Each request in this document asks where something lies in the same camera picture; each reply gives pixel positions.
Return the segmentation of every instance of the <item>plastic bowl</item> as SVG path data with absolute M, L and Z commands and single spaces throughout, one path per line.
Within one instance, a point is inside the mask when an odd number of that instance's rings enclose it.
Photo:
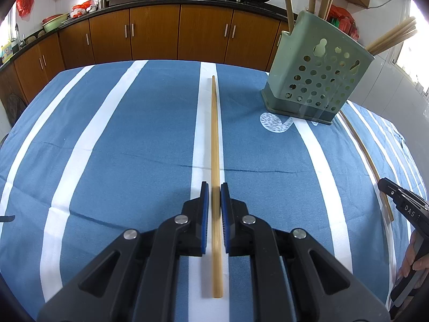
M 61 23 L 67 20 L 67 17 L 68 17 L 67 13 L 62 14 L 54 19 L 51 19 L 47 23 L 43 24 L 42 27 L 45 29 L 46 32 L 50 32 L 51 30 L 61 26 Z

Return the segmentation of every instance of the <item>blue tablecloth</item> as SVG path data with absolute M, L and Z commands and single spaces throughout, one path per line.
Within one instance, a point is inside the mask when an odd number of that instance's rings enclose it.
M 396 210 L 389 224 L 344 122 L 268 113 L 265 72 L 157 60 L 58 74 L 0 150 L 0 215 L 16 215 L 0 225 L 0 271 L 31 316 L 122 231 L 157 228 L 198 197 L 210 181 L 212 75 L 231 197 L 274 228 L 306 229 L 387 301 L 410 228 Z M 343 112 L 379 174 L 427 199 L 394 125 L 356 104 Z M 205 257 L 180 261 L 176 321 L 253 321 L 248 258 L 224 256 L 224 298 L 210 298 L 208 235 Z

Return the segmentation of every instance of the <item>table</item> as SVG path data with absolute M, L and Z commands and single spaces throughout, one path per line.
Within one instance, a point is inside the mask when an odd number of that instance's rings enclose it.
M 31 316 L 122 231 L 157 228 L 198 197 L 210 181 L 212 75 L 231 197 L 273 228 L 306 229 L 387 302 L 411 229 L 396 210 L 389 224 L 345 123 L 268 113 L 265 72 L 151 60 L 61 72 L 0 150 L 0 215 L 16 215 L 0 225 L 0 271 Z M 343 112 L 380 176 L 427 199 L 395 126 L 350 102 Z M 248 258 L 224 256 L 224 298 L 210 298 L 208 236 L 205 257 L 180 261 L 176 321 L 252 321 Z

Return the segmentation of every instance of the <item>metal rivet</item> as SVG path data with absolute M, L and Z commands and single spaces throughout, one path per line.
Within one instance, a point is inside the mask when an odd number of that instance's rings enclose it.
M 125 240 L 134 240 L 137 237 L 137 231 L 134 229 L 128 229 L 124 232 Z
M 245 215 L 242 220 L 243 223 L 248 225 L 256 223 L 256 218 L 253 215 Z
M 180 225 L 186 224 L 188 222 L 188 217 L 184 214 L 179 214 L 174 218 L 174 222 Z
M 307 237 L 307 233 L 303 229 L 295 229 L 292 234 L 294 238 L 298 238 L 299 240 Z

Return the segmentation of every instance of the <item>kitchen counter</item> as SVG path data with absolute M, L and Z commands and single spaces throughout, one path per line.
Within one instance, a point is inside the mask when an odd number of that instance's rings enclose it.
M 274 18 L 280 21 L 287 22 L 286 10 L 269 3 L 246 3 L 246 2 L 236 2 L 235 0 L 142 0 L 129 2 L 121 5 L 115 5 L 107 8 L 103 8 L 97 10 L 92 13 L 88 13 L 82 17 L 76 18 L 73 21 L 62 25 L 61 27 L 54 29 L 50 32 L 47 32 L 43 36 L 37 38 L 35 41 L 31 42 L 29 45 L 24 46 L 18 52 L 16 52 L 12 57 L 10 57 L 2 66 L 0 66 L 0 71 L 2 71 L 9 63 L 13 62 L 16 58 L 18 58 L 22 53 L 27 51 L 29 48 L 33 47 L 38 42 L 42 41 L 46 37 L 58 32 L 61 29 L 67 28 L 70 25 L 81 22 L 85 19 L 89 19 L 95 16 L 99 16 L 109 12 L 115 12 L 118 10 L 124 10 L 128 8 L 135 8 L 141 6 L 150 6 L 150 5 L 207 5 L 207 6 L 218 6 L 218 7 L 226 7 L 233 8 L 235 10 L 242 10 L 245 12 L 256 13 L 265 17 Z

